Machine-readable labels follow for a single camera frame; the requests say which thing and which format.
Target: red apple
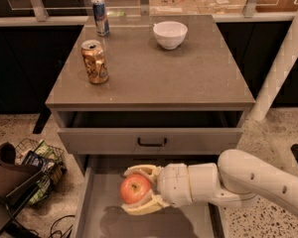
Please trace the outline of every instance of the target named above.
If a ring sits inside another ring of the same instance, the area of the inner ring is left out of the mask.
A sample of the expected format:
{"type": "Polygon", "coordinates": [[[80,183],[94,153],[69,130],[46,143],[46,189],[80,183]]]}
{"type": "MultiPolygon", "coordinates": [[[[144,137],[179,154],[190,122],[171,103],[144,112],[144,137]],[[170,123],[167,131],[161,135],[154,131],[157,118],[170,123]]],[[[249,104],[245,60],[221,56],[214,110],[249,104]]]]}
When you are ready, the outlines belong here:
{"type": "Polygon", "coordinates": [[[141,200],[151,189],[150,181],[140,174],[128,176],[121,184],[120,196],[127,203],[135,203],[141,200]]]}

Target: floor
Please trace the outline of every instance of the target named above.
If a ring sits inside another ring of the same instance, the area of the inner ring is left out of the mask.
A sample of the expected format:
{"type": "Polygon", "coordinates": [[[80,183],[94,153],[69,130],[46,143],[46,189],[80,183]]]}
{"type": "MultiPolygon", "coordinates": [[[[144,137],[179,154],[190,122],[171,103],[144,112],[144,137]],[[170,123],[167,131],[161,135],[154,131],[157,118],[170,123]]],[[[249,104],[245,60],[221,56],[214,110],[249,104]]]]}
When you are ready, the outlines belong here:
{"type": "MultiPolygon", "coordinates": [[[[38,115],[0,115],[0,144],[10,142],[16,146],[24,138],[44,139],[48,144],[64,149],[53,116],[39,135],[32,134],[37,119],[38,115]]],[[[261,122],[247,119],[237,148],[298,176],[298,164],[290,150],[293,144],[298,144],[298,108],[277,108],[271,109],[261,122]]],[[[68,172],[45,203],[39,208],[25,208],[17,218],[44,238],[50,236],[56,220],[76,211],[83,176],[71,155],[66,154],[66,163],[68,172]]],[[[262,197],[254,207],[226,209],[224,216],[227,220],[224,231],[229,238],[298,237],[298,219],[262,197]]],[[[66,231],[73,223],[73,218],[65,218],[53,231],[66,231]]]]}

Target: can top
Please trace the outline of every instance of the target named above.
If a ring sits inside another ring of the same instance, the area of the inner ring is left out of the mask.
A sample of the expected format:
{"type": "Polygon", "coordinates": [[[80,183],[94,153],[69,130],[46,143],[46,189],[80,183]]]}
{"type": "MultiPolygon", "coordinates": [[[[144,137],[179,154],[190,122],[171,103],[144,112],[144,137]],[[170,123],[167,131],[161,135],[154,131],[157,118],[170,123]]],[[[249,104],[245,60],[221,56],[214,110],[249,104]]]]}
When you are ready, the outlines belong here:
{"type": "Polygon", "coordinates": [[[88,51],[92,51],[99,46],[100,46],[100,42],[97,40],[88,40],[81,44],[81,48],[88,51]]]}
{"type": "Polygon", "coordinates": [[[91,3],[93,4],[103,4],[105,0],[91,0],[91,3]]]}

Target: black handle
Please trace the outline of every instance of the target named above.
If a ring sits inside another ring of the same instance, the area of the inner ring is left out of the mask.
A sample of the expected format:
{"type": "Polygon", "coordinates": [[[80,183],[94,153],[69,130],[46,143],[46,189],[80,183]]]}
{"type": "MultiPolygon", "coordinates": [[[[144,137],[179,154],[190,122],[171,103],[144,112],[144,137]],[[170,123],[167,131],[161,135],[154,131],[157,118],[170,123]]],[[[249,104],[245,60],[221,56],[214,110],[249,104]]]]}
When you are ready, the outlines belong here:
{"type": "Polygon", "coordinates": [[[141,147],[164,147],[167,144],[167,138],[163,139],[162,144],[143,144],[141,143],[141,138],[138,138],[138,145],[141,147]]]}

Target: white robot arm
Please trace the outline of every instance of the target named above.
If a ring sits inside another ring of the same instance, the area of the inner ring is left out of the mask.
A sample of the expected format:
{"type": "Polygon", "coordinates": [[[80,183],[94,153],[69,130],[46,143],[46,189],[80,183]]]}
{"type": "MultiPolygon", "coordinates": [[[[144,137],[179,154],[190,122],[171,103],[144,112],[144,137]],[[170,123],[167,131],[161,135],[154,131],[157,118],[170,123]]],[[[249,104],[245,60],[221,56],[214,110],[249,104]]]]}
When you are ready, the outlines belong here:
{"type": "Polygon", "coordinates": [[[298,217],[298,178],[240,150],[221,153],[218,165],[134,166],[125,175],[134,173],[147,177],[156,185],[157,193],[151,190],[140,205],[123,204],[129,214],[142,215],[197,201],[250,207],[261,195],[298,217]]]}

